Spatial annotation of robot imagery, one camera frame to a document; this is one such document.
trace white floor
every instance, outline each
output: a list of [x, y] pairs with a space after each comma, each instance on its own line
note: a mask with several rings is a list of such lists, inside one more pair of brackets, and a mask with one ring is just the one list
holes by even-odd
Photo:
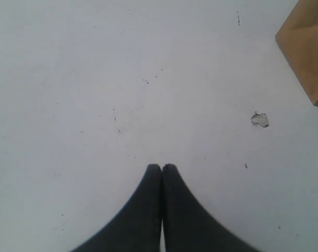
[[169, 162], [256, 248], [318, 251], [318, 108], [274, 40], [295, 3], [0, 1], [0, 252], [73, 249]]

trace floor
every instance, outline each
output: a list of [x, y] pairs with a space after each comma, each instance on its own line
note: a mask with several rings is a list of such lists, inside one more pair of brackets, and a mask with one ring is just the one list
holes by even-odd
[[149, 163], [256, 248], [318, 251], [318, 107], [274, 39], [295, 3], [0, 1], [0, 252], [70, 251]]

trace brown cardboard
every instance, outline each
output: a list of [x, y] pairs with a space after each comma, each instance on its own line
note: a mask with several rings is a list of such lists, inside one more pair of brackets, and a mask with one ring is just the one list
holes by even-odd
[[308, 97], [318, 106], [318, 0], [299, 0], [275, 38]]

